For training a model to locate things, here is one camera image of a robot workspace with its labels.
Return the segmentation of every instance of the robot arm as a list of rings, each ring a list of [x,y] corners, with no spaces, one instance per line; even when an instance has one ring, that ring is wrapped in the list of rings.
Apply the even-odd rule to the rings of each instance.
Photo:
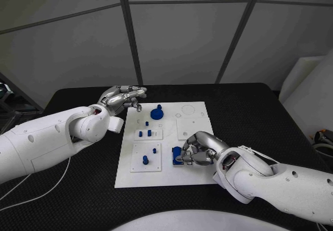
[[[190,146],[193,154],[186,155]],[[278,162],[270,166],[255,153],[271,159],[245,146],[229,148],[214,135],[199,131],[176,160],[208,165],[215,159],[214,180],[242,203],[260,197],[281,212],[333,225],[333,174]]]
[[[146,91],[114,86],[97,104],[35,119],[0,135],[0,184],[56,165],[98,142],[107,130],[120,133],[124,120],[114,116],[127,107],[141,111],[136,96],[144,98]]]

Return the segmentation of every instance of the black tabletop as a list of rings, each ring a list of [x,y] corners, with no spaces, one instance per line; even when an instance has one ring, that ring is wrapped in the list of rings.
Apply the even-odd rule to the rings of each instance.
[[[205,101],[214,133],[229,146],[245,145],[283,163],[329,171],[267,85],[146,87],[149,96],[140,99],[141,103]],[[90,106],[107,89],[59,90],[45,114]],[[126,119],[127,111],[120,117]],[[290,230],[314,228],[313,222],[280,212],[260,198],[242,204],[219,185],[115,189],[123,132],[107,132],[104,139],[72,157],[65,178],[45,197],[0,212],[2,230],[110,230],[144,215],[177,209],[237,213]],[[33,174],[2,200],[0,208],[46,193],[64,174],[66,163],[68,160]],[[0,185],[0,196],[22,179]]]

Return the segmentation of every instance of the hole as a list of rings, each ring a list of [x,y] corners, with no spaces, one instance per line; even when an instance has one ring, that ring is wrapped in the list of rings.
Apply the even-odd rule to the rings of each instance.
[[[32,135],[29,135],[29,136],[28,136],[28,140],[33,143],[35,138],[33,138],[33,136],[32,136]]]
[[[293,176],[297,178],[299,177],[299,174],[296,171],[291,172]]]
[[[55,125],[55,129],[61,133],[61,127],[58,125]]]
[[[327,179],[327,183],[329,183],[330,186],[333,186],[333,182],[332,182],[330,179]]]

